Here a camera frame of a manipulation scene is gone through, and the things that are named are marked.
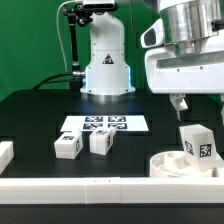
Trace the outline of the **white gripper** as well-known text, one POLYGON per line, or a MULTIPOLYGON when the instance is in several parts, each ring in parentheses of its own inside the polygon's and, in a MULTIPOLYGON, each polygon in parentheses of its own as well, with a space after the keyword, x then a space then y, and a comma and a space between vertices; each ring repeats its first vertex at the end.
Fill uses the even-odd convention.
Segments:
MULTIPOLYGON (((170 102, 178 120, 181 120, 180 112, 188 109, 185 94, 224 93, 224 44, 210 44, 199 54, 178 57, 169 47, 148 50, 145 68, 151 91, 171 94, 170 102)), ((220 95, 220 101, 224 125, 224 94, 220 95)))

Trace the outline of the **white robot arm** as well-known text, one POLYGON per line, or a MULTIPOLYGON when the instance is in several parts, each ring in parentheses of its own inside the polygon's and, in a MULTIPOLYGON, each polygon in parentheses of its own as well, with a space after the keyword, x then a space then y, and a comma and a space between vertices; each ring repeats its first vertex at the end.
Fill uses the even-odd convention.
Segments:
MULTIPOLYGON (((123 0, 83 0, 90 14, 91 60, 82 91, 115 96, 134 90, 125 62, 128 41, 110 14, 123 0)), ((140 37, 147 85, 168 94, 178 112, 187 94, 224 97, 224 0, 143 0, 159 18, 140 37)))

